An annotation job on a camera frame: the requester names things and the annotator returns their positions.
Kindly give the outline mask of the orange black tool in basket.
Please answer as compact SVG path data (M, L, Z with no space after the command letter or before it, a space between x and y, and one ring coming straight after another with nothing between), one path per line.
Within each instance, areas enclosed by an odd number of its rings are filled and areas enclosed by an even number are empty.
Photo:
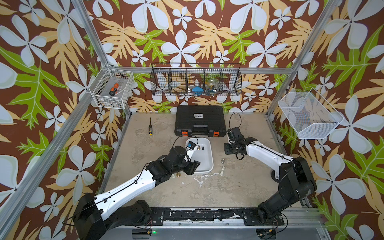
M115 83L114 86L111 88L110 92L109 92L109 95L114 97L117 92L118 92L118 88L119 88L119 84L118 83Z

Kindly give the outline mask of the black tool case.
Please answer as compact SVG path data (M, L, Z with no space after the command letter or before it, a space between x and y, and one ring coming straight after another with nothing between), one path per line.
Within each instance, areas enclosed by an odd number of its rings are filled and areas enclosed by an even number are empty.
M221 106L180 105L177 107L174 133L179 136L224 137L227 128Z

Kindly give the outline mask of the black round puck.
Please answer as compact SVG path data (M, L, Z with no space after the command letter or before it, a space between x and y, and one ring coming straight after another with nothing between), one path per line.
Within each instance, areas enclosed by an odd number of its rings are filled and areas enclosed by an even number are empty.
M280 182L280 173L279 173L279 171L272 170L271 171L271 178L276 183L279 183Z

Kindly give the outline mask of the clear bottle in basket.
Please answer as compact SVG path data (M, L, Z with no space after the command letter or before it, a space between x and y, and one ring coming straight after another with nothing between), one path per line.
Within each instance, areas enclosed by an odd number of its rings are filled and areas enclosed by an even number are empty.
M219 93L219 81L216 78L208 79L208 83L206 84L207 94L214 96Z

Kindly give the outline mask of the white storage box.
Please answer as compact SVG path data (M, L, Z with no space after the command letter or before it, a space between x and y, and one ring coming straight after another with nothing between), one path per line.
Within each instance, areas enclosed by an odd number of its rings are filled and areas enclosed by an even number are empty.
M205 175L210 173L214 168L214 159L212 153L211 142L207 138L189 138L186 141L186 145L189 141L194 142L197 146L200 146L201 149L197 150L193 155L193 159L201 162L201 165L197 168L195 175Z

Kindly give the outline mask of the white mesh basket right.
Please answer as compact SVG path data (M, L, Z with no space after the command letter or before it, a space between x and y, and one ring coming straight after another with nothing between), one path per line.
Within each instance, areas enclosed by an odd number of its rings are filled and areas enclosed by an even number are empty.
M344 120L316 89L308 92L288 92L278 102L299 139L324 139Z

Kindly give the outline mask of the yellow black screwdriver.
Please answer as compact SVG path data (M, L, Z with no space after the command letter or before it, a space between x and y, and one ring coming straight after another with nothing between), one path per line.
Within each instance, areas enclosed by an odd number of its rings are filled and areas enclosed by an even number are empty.
M149 136L153 135L153 127L152 127L152 119L150 118L150 124L149 124Z

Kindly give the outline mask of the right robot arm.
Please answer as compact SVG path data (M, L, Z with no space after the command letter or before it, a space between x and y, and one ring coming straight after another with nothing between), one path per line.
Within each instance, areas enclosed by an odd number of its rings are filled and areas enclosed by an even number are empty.
M255 158L274 172L278 190L258 206L256 214L260 223L267 223L289 206L313 194L317 190L316 181L307 160L293 158L266 147L257 139L245 138L240 128L227 130L228 143L224 144L226 155L241 155Z

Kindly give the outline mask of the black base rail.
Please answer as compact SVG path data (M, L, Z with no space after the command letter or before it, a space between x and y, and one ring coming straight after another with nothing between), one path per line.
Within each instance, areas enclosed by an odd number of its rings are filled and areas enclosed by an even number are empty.
M163 208L151 207L151 213L146 214L138 224L152 224L163 226L166 221L188 222L223 222L225 220L239 220L245 226L273 226L285 225L281 213L267 221L258 219L258 208Z

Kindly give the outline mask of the blue object in basket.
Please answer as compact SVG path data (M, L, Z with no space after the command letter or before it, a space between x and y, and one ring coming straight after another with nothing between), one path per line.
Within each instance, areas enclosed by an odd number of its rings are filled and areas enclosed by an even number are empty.
M192 93L194 96L201 96L204 93L204 89L200 87L194 87Z

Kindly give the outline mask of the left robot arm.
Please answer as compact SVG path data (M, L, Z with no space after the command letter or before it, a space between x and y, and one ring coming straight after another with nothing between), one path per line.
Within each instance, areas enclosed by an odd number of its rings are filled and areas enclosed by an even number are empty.
M201 164L192 159L196 148L193 142L189 142L185 148L173 147L167 155L145 164L136 177L118 187L96 196L82 196L70 218L79 239L99 240L107 231L121 225L146 225L152 214L149 205L144 200L131 206L125 204L168 181L173 174L184 172L193 175Z

